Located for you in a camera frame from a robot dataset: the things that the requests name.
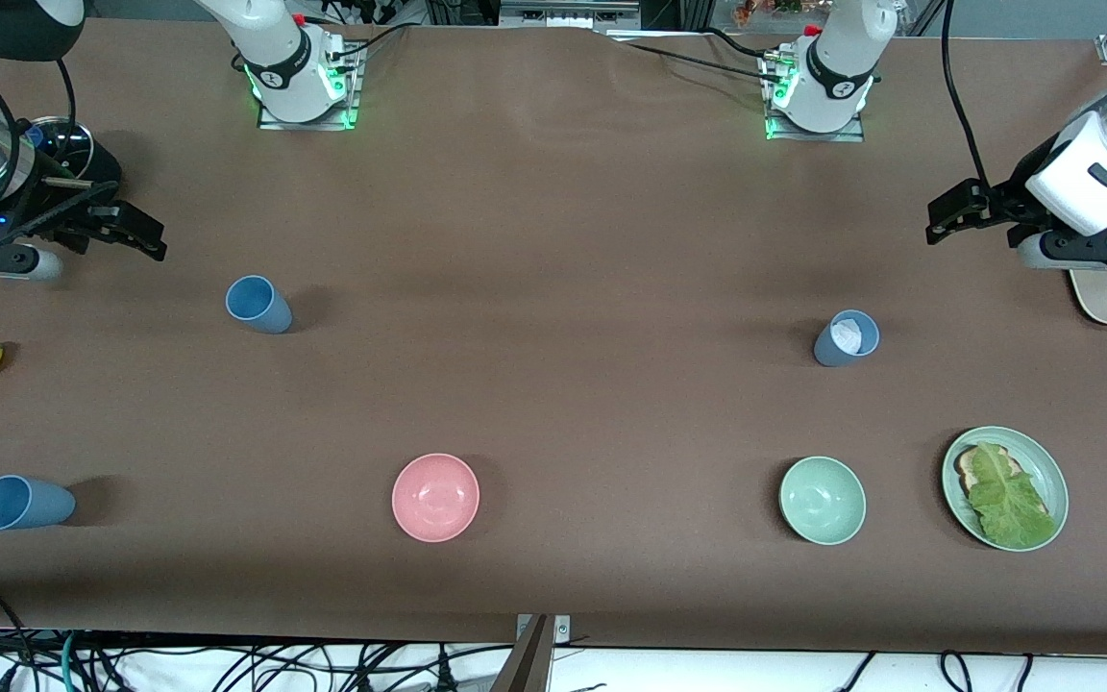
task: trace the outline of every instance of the bread slice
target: bread slice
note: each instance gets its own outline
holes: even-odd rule
[[[971,447],[966,452],[962,453],[962,455],[959,455],[959,459],[954,463],[954,468],[959,472],[959,482],[963,484],[963,492],[966,492],[966,494],[971,494],[972,487],[979,483],[976,482],[976,474],[972,473],[972,457],[975,456],[979,451],[980,447]],[[1011,476],[1023,473],[1023,467],[1018,465],[1018,462],[1014,459],[1014,456],[1011,456],[1010,450],[999,446],[997,451],[1001,453],[1002,459],[1010,465]],[[1049,507],[1045,506],[1044,499],[1041,499],[1041,509],[1045,514],[1049,513]]]

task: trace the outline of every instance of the cup with white contents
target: cup with white contents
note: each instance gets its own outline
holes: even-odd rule
[[[878,349],[878,324],[860,310],[831,318],[814,342],[814,359],[827,368],[847,366]]]

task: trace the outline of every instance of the green bowl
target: green bowl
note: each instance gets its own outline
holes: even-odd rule
[[[980,517],[972,510],[972,505],[968,504],[968,496],[963,492],[963,483],[959,478],[954,463],[968,448],[975,447],[982,442],[1001,444],[1010,450],[1011,456],[1014,456],[1028,476],[1032,476],[1032,487],[1036,487],[1037,494],[1045,500],[1045,507],[1049,509],[1049,516],[1057,525],[1053,536],[1046,538],[1044,543],[1031,548],[1007,548],[985,538],[984,531],[980,529]],[[963,528],[968,529],[968,534],[975,536],[986,546],[1011,552],[1027,552],[1048,546],[1054,538],[1058,537],[1058,534],[1062,534],[1062,527],[1067,523],[1067,512],[1070,509],[1067,479],[1062,476],[1058,462],[1055,462],[1049,452],[1046,452],[1045,447],[1041,447],[1036,440],[1018,433],[1016,430],[999,427],[997,425],[974,427],[951,443],[950,450],[945,451],[945,458],[942,459],[942,494],[945,495],[945,504],[951,508],[951,514],[958,518]]]
[[[861,530],[865,489],[847,465],[830,456],[807,456],[780,483],[780,514],[809,543],[839,546]]]

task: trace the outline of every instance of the tipped-over blue cup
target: tipped-over blue cup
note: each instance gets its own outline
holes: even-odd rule
[[[75,495],[35,477],[0,476],[0,530],[39,528],[65,521],[75,512]]]
[[[857,328],[861,330],[861,347],[856,353],[840,349],[839,343],[836,343],[835,339],[831,338],[831,328],[844,320],[856,321]],[[878,324],[870,316],[860,310],[844,310],[840,314],[831,318],[827,328],[818,334],[818,341],[814,342],[814,359],[827,368],[847,366],[847,364],[873,353],[875,349],[878,349]]]
[[[225,309],[251,329],[263,333],[282,333],[293,323],[293,311],[270,280],[260,276],[244,276],[225,293]]]

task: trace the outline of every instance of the brown table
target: brown table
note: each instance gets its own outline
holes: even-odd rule
[[[1001,231],[923,241],[970,175],[933,40],[891,44],[862,145],[765,141],[752,82],[586,31],[406,33],[341,135],[256,131],[230,55],[92,21],[69,59],[170,254],[0,280],[0,474],[73,486],[83,525],[0,535],[28,623],[480,640],[549,610],[597,644],[1107,652],[1107,329]],[[956,73],[997,179],[1107,84],[1085,42],[962,40]],[[52,65],[0,86],[65,113]],[[248,272],[293,333],[225,316]],[[878,353],[817,368],[852,307]],[[1057,456],[1051,547],[949,516],[941,454],[983,424]],[[483,482],[442,546],[389,512],[431,451]],[[851,543],[783,525],[805,455],[865,482]]]

